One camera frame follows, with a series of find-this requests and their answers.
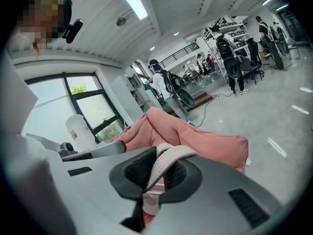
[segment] white cylinder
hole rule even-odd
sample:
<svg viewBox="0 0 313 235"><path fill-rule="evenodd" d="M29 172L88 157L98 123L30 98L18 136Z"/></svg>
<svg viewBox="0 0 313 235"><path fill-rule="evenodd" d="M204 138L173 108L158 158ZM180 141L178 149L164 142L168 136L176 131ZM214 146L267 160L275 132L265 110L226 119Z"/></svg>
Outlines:
<svg viewBox="0 0 313 235"><path fill-rule="evenodd" d="M76 144L83 151L96 148L97 143L82 115L71 115L65 125Z"/></svg>

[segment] person in black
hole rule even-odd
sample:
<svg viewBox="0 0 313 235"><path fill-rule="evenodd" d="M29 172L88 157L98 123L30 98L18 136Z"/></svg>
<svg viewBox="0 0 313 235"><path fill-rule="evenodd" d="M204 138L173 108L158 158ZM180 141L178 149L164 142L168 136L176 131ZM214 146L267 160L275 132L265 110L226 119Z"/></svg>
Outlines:
<svg viewBox="0 0 313 235"><path fill-rule="evenodd" d="M275 42L271 40L271 33L269 31L269 26L267 25L267 23L263 22L260 16L257 16L255 19L258 22L259 31L261 32L261 39L264 40L268 44L269 50L272 53L272 56L274 58L274 61L276 64L275 69L286 71L286 69L284 69L283 60L278 54L278 50L276 48Z"/></svg>
<svg viewBox="0 0 313 235"><path fill-rule="evenodd" d="M286 34L284 33L283 29L281 27L279 27L279 23L274 22L274 28L276 29L277 33L278 33L278 37L279 37L279 41L283 44L284 48L285 48L285 52L289 53L289 48L288 45L286 43Z"/></svg>

